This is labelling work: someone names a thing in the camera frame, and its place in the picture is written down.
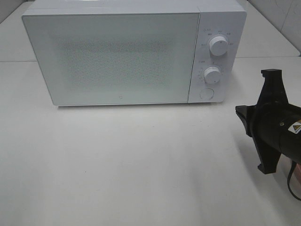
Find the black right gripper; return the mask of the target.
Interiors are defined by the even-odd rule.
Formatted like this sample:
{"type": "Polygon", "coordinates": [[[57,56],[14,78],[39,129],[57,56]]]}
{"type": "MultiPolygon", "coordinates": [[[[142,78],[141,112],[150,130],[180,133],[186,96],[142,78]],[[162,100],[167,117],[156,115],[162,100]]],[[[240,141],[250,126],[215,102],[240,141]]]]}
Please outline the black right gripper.
{"type": "Polygon", "coordinates": [[[265,79],[256,105],[235,111],[246,134],[253,139],[263,174],[275,173],[280,155],[301,162],[301,108],[288,103],[282,70],[264,69],[265,79]]]}

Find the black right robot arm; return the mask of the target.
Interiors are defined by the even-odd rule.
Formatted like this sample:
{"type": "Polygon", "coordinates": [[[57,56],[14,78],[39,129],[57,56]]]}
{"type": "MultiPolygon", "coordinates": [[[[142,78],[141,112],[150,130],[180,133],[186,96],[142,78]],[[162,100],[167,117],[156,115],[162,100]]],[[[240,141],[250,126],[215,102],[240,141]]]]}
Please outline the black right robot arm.
{"type": "Polygon", "coordinates": [[[255,105],[239,105],[235,111],[246,134],[253,139],[264,174],[275,173],[283,154],[301,162],[301,109],[288,102],[279,69],[261,71],[264,77],[255,105]]]}

